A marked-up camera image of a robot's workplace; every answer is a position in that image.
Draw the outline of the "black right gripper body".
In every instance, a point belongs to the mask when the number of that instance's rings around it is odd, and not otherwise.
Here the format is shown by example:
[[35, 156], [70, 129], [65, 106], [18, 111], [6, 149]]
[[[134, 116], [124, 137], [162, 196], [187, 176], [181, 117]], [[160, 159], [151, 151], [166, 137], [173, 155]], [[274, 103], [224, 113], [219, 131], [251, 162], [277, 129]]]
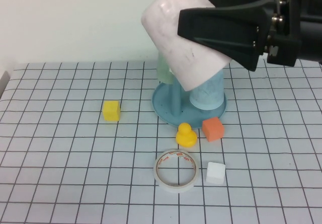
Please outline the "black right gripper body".
[[321, 0], [271, 0], [264, 52], [267, 62], [294, 66], [296, 60], [321, 61]]

